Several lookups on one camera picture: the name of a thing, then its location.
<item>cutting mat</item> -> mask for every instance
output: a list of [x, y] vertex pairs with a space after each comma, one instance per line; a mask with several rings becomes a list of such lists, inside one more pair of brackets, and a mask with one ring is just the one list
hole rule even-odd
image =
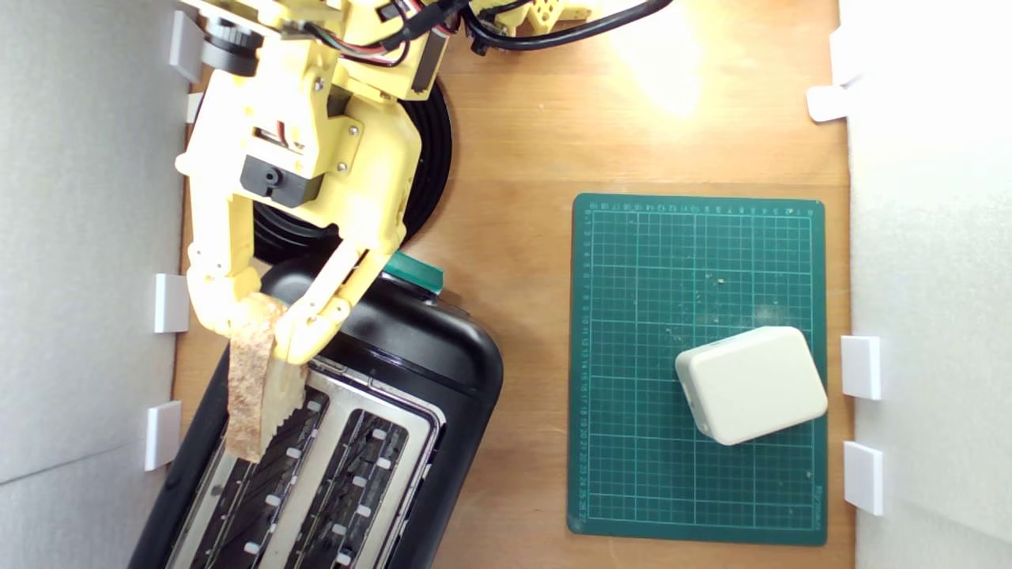
[[573, 216], [570, 529], [825, 544], [825, 416], [723, 446], [674, 373], [685, 349], [786, 325], [825, 384], [822, 204], [585, 193]]

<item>wooden surface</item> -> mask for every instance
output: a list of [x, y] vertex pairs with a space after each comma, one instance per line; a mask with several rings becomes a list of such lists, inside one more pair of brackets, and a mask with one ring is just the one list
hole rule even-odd
[[[839, 341], [850, 322], [842, 124], [816, 126], [805, 91], [830, 79], [834, 0], [684, 0], [575, 46], [473, 56], [441, 77], [455, 141], [437, 214], [408, 247], [488, 328], [505, 361], [499, 405], [435, 567], [854, 566], [843, 501]], [[820, 199], [830, 354], [829, 542], [822, 548], [574, 536], [566, 529], [571, 207], [584, 191]], [[225, 341], [179, 342], [186, 420]]]

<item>robotic arm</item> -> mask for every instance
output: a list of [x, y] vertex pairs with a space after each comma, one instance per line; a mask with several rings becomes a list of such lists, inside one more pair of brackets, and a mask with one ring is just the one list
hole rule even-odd
[[[183, 1], [206, 19], [203, 60], [216, 69], [176, 160], [190, 182], [186, 276], [203, 326], [233, 344], [267, 338], [233, 349], [237, 385], [248, 393], [232, 393], [230, 368], [233, 419], [256, 425], [245, 439], [261, 441], [259, 452], [233, 451], [256, 462], [301, 401], [298, 369], [333, 339], [405, 238], [421, 139], [399, 100], [428, 97], [455, 31], [446, 22], [462, 21], [480, 54], [489, 46], [534, 50], [606, 31], [671, 0], [557, 32], [558, 21], [590, 14], [586, 0]], [[538, 35], [516, 37], [524, 21]], [[343, 239], [291, 306], [257, 294], [254, 202], [319, 228], [336, 225]], [[252, 359], [237, 363], [240, 353]], [[246, 402], [242, 412], [234, 397]]]

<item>white bracket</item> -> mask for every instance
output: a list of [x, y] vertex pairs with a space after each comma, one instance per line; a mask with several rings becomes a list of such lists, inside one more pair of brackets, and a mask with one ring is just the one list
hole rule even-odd
[[847, 87], [860, 78], [867, 59], [859, 34], [844, 25], [829, 35], [829, 58], [833, 84], [810, 87], [806, 96], [809, 115], [816, 123], [847, 116], [850, 112]]
[[176, 10], [172, 16], [172, 43], [169, 45], [169, 65], [190, 83], [199, 83], [203, 74], [200, 51], [203, 30], [186, 12]]
[[182, 409], [179, 401], [170, 401], [148, 409], [144, 470], [151, 472], [176, 457], [179, 452], [179, 430], [183, 422]]
[[840, 338], [844, 395], [872, 401], [882, 398], [879, 343], [875, 336]]
[[200, 102], [203, 101], [203, 93], [190, 93], [186, 97], [186, 124], [196, 123], [196, 114], [200, 109]]
[[181, 274], [155, 275], [155, 333], [189, 330], [189, 290]]
[[858, 444], [843, 443], [843, 499], [872, 515], [882, 514], [882, 453]]

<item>cable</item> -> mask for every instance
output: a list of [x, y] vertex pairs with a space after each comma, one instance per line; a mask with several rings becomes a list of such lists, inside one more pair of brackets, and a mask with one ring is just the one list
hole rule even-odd
[[508, 12], [510, 10], [515, 10], [524, 4], [532, 2], [533, 0], [514, 0], [509, 4], [500, 4], [498, 6], [492, 6], [491, 8], [485, 8], [481, 12], [478, 12], [478, 19], [482, 21], [492, 22], [495, 21], [496, 16]]
[[471, 47], [472, 51], [479, 55], [485, 55], [490, 47], [510, 51], [533, 51], [565, 46], [647, 17], [665, 8], [671, 2], [672, 0], [647, 0], [642, 4], [615, 12], [599, 20], [529, 37], [510, 37], [488, 29], [470, 7], [461, 10], [460, 13], [463, 16], [465, 25], [468, 26], [468, 31], [475, 38]]
[[436, 0], [423, 7], [418, 13], [404, 24], [404, 26], [378, 42], [380, 46], [392, 51], [401, 45], [402, 42], [418, 39], [424, 33], [445, 22], [446, 18], [459, 12], [468, 5], [470, 0]]
[[[404, 8], [401, 6], [401, 3], [398, 0], [394, 0], [393, 4], [394, 4], [394, 9], [396, 9], [397, 13], [400, 14], [401, 16], [401, 27], [404, 27], [405, 25], [408, 24], [408, 13], [404, 10]], [[362, 63], [365, 65], [391, 68], [391, 67], [397, 67], [402, 63], [404, 63], [404, 60], [408, 58], [408, 50], [410, 48], [411, 48], [411, 42], [404, 42], [404, 48], [401, 49], [401, 55], [398, 56], [397, 59], [395, 60], [360, 58], [357, 56], [351, 56], [347, 54], [342, 55], [342, 57], [344, 57], [344, 59], [346, 60]]]
[[[407, 12], [405, 12], [400, 2], [395, 1], [393, 2], [393, 5], [394, 8], [397, 10], [397, 13], [401, 16], [401, 26], [404, 27], [405, 25], [408, 24], [408, 14]], [[330, 30], [323, 28], [312, 22], [308, 22], [305, 27], [311, 33], [316, 35], [317, 38], [322, 40], [324, 44], [327, 44], [331, 48], [334, 48], [335, 50], [341, 52], [342, 58], [348, 61], [353, 61], [365, 65], [372, 65], [375, 67], [391, 68], [401, 65], [402, 63], [404, 63], [404, 60], [407, 59], [408, 50], [411, 48], [411, 42], [404, 42], [403, 43], [404, 47], [401, 49], [401, 54], [397, 57], [397, 59], [394, 60], [388, 60], [385, 58], [363, 57], [361, 55], [364, 53], [363, 50], [372, 51], [376, 47], [378, 47], [378, 45], [376, 44], [373, 46], [354, 46], [339, 39], [337, 36], [331, 33]]]
[[383, 55], [391, 51], [378, 44], [373, 44], [372, 46], [356, 46], [354, 44], [348, 44], [347, 42], [334, 35], [334, 33], [329, 29], [321, 27], [311, 21], [306, 22], [303, 27], [315, 35], [317, 39], [344, 54], [367, 57]]
[[[408, 4], [411, 5], [412, 8], [414, 8], [416, 12], [420, 12], [422, 11], [422, 8], [424, 8], [424, 6], [419, 0], [406, 0], [406, 1], [408, 2]], [[435, 30], [439, 35], [442, 35], [443, 37], [449, 37], [450, 35], [456, 33], [456, 30], [459, 29], [459, 27], [460, 27], [460, 14], [459, 12], [457, 12], [454, 16], [454, 24], [452, 26], [446, 25], [445, 22], [439, 22], [438, 24], [436, 24]]]

